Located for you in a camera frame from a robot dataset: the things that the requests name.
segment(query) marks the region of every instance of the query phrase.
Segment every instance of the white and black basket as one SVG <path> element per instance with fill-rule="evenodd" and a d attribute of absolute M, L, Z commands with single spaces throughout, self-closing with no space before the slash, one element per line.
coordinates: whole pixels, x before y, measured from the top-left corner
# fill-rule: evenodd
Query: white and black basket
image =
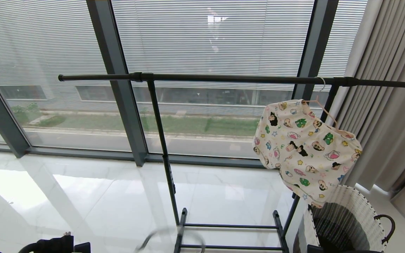
<path fill-rule="evenodd" d="M 380 222 L 382 217 L 392 223 L 387 236 Z M 308 245 L 320 247 L 324 253 L 383 252 L 394 231 L 395 221 L 390 216 L 377 215 L 358 190 L 338 185 L 323 208 L 308 208 L 305 212 L 295 238 L 294 253 L 311 253 Z"/>

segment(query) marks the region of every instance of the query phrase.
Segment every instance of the black metal clothes rack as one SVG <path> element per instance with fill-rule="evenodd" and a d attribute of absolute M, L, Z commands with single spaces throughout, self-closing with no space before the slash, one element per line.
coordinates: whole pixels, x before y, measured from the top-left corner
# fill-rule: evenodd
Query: black metal clothes rack
<path fill-rule="evenodd" d="M 66 80 L 131 80 L 134 82 L 147 82 L 148 89 L 151 93 L 151 100 L 153 103 L 154 116 L 156 118 L 157 129 L 159 130 L 160 143 L 162 145 L 162 158 L 167 176 L 167 184 L 170 192 L 170 198 L 173 206 L 173 213 L 176 225 L 180 227 L 180 232 L 177 235 L 174 253 L 179 253 L 182 248 L 201 248 L 201 245 L 185 245 L 182 244 L 185 227 L 211 227 L 211 228 L 240 228 L 240 229 L 275 229 L 278 233 L 281 247 L 249 247 L 249 246 L 225 246 L 225 245 L 206 245 L 206 248 L 211 249 L 235 249 L 235 250 L 275 250 L 289 253 L 285 236 L 290 226 L 291 220 L 294 216 L 296 207 L 299 202 L 299 196 L 293 194 L 294 202 L 291 205 L 289 215 L 286 223 L 282 226 L 278 212 L 273 211 L 273 219 L 275 220 L 274 226 L 254 226 L 254 225 L 228 225 L 228 224 L 200 224 L 200 223 L 187 223 L 186 218 L 188 210 L 183 208 L 181 216 L 176 205 L 176 188 L 173 181 L 170 160 L 168 157 L 167 144 L 165 142 L 165 134 L 163 131 L 162 120 L 159 112 L 159 104 L 156 97 L 155 80 L 168 80 L 168 81 L 187 81 L 187 82 L 246 82 L 246 83 L 288 83 L 288 84 L 323 84 L 323 81 L 318 77 L 260 77 L 260 76 L 230 76 L 230 75 L 185 75 L 185 74 L 153 74 L 135 72 L 127 75 L 75 75 L 64 76 L 59 75 L 59 81 Z M 329 110 L 336 91 L 340 86 L 387 86 L 387 87 L 405 87 L 405 82 L 391 82 L 379 80 L 359 80 L 353 77 L 333 77 L 325 78 L 326 85 L 331 85 L 328 99 L 326 102 L 326 109 Z M 325 120 L 326 115 L 323 113 L 321 120 Z"/>

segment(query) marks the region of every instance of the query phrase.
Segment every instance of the cartoon print shirt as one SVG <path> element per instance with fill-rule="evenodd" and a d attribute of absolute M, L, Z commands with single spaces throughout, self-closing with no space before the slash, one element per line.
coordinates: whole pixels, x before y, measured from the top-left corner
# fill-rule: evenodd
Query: cartoon print shirt
<path fill-rule="evenodd" d="M 265 108 L 253 149 L 266 168 L 280 171 L 289 189 L 318 208 L 362 154 L 354 134 L 322 123 L 302 99 Z"/>

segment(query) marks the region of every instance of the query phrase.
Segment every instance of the rack base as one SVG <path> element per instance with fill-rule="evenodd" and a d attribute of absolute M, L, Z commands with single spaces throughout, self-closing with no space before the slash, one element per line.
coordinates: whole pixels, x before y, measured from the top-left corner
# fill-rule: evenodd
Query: rack base
<path fill-rule="evenodd" d="M 242 229 L 276 229 L 281 247 L 252 247 L 252 246 L 224 246 L 224 245 L 206 245 L 206 248 L 212 249 L 236 249 L 236 250 L 275 250 L 289 253 L 287 242 L 285 240 L 285 233 L 282 223 L 279 218 L 278 211 L 273 212 L 273 219 L 276 226 L 252 226 L 252 225 L 225 225 L 225 224 L 197 224 L 186 223 L 188 211 L 186 208 L 182 209 L 179 225 L 182 226 L 180 233 L 178 233 L 175 243 L 174 253 L 180 253 L 182 248 L 201 248 L 201 245 L 185 245 L 182 244 L 182 239 L 185 232 L 185 227 L 215 227 L 215 228 L 242 228 Z"/>

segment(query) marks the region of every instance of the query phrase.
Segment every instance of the glossy marble floor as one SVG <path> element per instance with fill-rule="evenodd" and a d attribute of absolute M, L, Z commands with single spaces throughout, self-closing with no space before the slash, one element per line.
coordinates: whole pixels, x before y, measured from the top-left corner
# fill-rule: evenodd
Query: glossy marble floor
<path fill-rule="evenodd" d="M 172 165 L 178 209 L 188 222 L 274 225 L 284 220 L 291 192 L 276 171 Z M 392 205 L 369 194 L 378 213 Z M 397 232 L 386 252 L 405 249 L 405 219 L 390 210 Z M 0 153 L 0 251 L 18 252 L 39 239 L 71 231 L 76 243 L 89 241 L 93 253 L 130 253 L 153 229 L 173 226 L 163 165 Z M 207 244 L 270 246 L 275 232 L 198 231 Z M 170 253 L 175 233 L 154 237 L 145 252 Z M 194 243 L 185 237 L 185 243 Z"/>

